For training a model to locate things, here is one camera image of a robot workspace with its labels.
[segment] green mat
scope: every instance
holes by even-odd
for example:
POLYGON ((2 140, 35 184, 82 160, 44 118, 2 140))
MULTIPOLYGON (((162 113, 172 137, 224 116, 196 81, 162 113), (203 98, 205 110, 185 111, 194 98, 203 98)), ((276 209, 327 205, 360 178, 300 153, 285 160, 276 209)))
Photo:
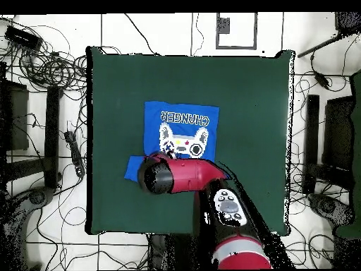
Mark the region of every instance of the green mat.
POLYGON ((92 71, 91 234, 193 232, 193 193, 149 195, 123 178, 129 157, 144 154, 143 107, 150 100, 219 107, 216 162, 237 174, 270 230, 287 234, 283 216, 292 52, 274 59, 120 56, 94 47, 87 55, 88 74, 92 71))

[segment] game controller graphic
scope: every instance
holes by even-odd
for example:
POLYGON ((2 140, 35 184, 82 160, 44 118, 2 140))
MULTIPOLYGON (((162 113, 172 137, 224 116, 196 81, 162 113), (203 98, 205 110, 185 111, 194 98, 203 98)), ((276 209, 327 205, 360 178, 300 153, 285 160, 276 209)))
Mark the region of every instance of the game controller graphic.
POLYGON ((162 152, 173 151, 176 154, 187 154, 191 158, 201 158, 207 146, 208 130, 198 129, 194 136, 174 135, 167 123, 162 123, 159 129, 159 147, 162 152))

